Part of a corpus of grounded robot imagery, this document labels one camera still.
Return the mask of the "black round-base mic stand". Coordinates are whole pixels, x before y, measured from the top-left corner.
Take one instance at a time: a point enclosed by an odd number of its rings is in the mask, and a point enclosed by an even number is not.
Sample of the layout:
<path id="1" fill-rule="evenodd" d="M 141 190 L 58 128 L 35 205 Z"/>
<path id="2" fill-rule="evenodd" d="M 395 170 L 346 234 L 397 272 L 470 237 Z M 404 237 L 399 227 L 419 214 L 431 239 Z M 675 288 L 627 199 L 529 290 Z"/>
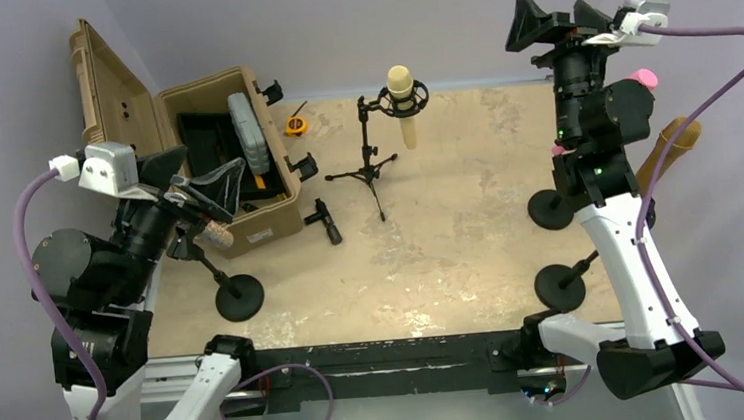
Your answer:
<path id="1" fill-rule="evenodd" d="M 243 322 L 253 318 L 265 301 L 264 287 L 251 275 L 228 275 L 206 257 L 205 251 L 195 242 L 195 234 L 181 225 L 174 228 L 174 236 L 167 247 L 169 258 L 179 261 L 199 262 L 219 287 L 215 295 L 217 312 L 227 321 Z"/>

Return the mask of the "cream beige microphone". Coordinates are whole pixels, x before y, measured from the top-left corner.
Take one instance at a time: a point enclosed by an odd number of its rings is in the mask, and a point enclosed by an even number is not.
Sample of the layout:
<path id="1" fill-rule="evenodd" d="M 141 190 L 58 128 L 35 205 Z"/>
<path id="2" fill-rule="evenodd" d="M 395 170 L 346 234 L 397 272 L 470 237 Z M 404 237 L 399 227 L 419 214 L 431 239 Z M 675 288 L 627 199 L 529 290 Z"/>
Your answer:
<path id="1" fill-rule="evenodd" d="M 418 142 L 415 119 L 412 115 L 413 86 L 414 78 L 404 65 L 396 65 L 388 70 L 386 88 L 391 95 L 393 113 L 399 119 L 402 139 L 408 150 L 414 150 Z"/>

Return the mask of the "glitter microphone with grey head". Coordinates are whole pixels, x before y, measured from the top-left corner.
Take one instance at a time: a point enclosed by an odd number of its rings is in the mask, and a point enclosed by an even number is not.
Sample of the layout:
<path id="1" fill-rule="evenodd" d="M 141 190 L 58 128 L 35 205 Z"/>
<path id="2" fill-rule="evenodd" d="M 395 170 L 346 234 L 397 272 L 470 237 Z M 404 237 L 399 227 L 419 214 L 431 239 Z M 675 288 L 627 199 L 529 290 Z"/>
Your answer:
<path id="1" fill-rule="evenodd" d="M 210 246 L 219 250 L 227 250 L 235 242 L 235 236 L 228 228 L 215 221 L 208 223 L 204 229 L 197 235 L 197 238 Z"/>

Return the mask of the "black tripod mic stand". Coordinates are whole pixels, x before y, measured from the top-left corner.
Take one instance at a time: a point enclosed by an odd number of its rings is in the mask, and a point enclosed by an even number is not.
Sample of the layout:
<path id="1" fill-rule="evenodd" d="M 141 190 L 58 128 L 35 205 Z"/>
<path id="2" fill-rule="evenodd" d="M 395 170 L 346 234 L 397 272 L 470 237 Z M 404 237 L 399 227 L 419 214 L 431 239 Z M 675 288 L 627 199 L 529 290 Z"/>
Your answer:
<path id="1" fill-rule="evenodd" d="M 430 92 L 429 88 L 426 86 L 425 83 L 422 83 L 419 80 L 414 80 L 414 91 L 413 91 L 413 100 L 414 100 L 414 107 L 412 110 L 412 115 L 415 117 L 417 114 L 422 112 L 429 102 Z M 388 158 L 383 159 L 379 162 L 373 163 L 372 159 L 376 157 L 379 154 L 379 148 L 377 146 L 373 146 L 370 144 L 368 140 L 368 127 L 367 124 L 370 119 L 370 113 L 380 112 L 383 113 L 386 117 L 394 118 L 399 120 L 395 113 L 393 113 L 393 106 L 392 106 L 392 98 L 390 93 L 388 92 L 388 89 L 386 87 L 382 87 L 381 90 L 377 93 L 374 100 L 366 100 L 366 97 L 364 95 L 361 95 L 356 100 L 356 110 L 358 115 L 358 121 L 361 128 L 361 148 L 360 151 L 362 153 L 362 166 L 354 171 L 351 172 L 340 172 L 338 174 L 327 174 L 324 177 L 325 181 L 334 181 L 338 180 L 339 178 L 343 177 L 353 177 L 356 180 L 361 181 L 362 183 L 366 184 L 369 190 L 372 192 L 372 195 L 374 197 L 375 204 L 378 208 L 378 215 L 380 216 L 380 219 L 383 222 L 387 221 L 387 216 L 385 216 L 385 213 L 383 211 L 383 207 L 380 203 L 379 196 L 377 194 L 377 191 L 374 186 L 374 182 L 377 179 L 380 179 L 380 172 L 381 168 L 384 167 L 384 165 L 388 164 L 389 162 L 395 161 L 398 159 L 399 155 L 397 153 L 393 153 Z"/>

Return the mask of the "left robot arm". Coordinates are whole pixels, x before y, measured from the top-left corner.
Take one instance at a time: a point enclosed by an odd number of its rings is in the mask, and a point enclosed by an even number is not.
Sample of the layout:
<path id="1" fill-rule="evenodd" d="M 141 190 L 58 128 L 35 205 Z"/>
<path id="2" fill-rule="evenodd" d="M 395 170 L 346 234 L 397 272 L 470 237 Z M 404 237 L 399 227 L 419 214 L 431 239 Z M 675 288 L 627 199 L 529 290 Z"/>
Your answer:
<path id="1" fill-rule="evenodd" d="M 54 324 L 54 376 L 72 420 L 142 420 L 159 262 L 164 256 L 205 262 L 197 236 L 234 217 L 245 161 L 236 158 L 189 178 L 180 172 L 186 154 L 183 146 L 138 156 L 122 143 L 88 145 L 52 159 L 20 195 L 13 216 L 16 249 L 33 298 Z M 29 203 L 51 180 L 73 180 L 115 197 L 112 234 L 101 238 L 63 228 L 30 247 Z M 195 377 L 164 420 L 212 420 L 227 394 L 256 382 L 250 339 L 217 335 L 203 351 Z"/>

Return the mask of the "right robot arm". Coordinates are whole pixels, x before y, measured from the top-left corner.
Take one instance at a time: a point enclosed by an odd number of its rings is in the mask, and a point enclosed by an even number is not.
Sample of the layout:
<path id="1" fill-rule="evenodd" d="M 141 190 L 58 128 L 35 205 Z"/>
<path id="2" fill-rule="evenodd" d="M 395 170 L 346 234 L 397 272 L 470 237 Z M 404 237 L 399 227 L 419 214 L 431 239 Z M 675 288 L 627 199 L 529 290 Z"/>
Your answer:
<path id="1" fill-rule="evenodd" d="M 520 350 L 537 365 L 556 354 L 578 358 L 622 400 L 690 379 L 725 350 L 719 332 L 701 329 L 676 297 L 649 231 L 651 200 L 625 152 L 650 135 L 653 85 L 642 78 L 605 80 L 608 59 L 619 49 L 660 42 L 669 9 L 661 0 L 626 0 L 609 16 L 583 0 L 569 12 L 515 0 L 505 43 L 510 53 L 546 45 L 531 62 L 552 73 L 555 185 L 533 194 L 530 217 L 544 229 L 575 222 L 586 231 L 624 321 L 617 332 L 577 319 L 582 268 L 548 265 L 534 283 L 545 310 L 525 320 Z"/>

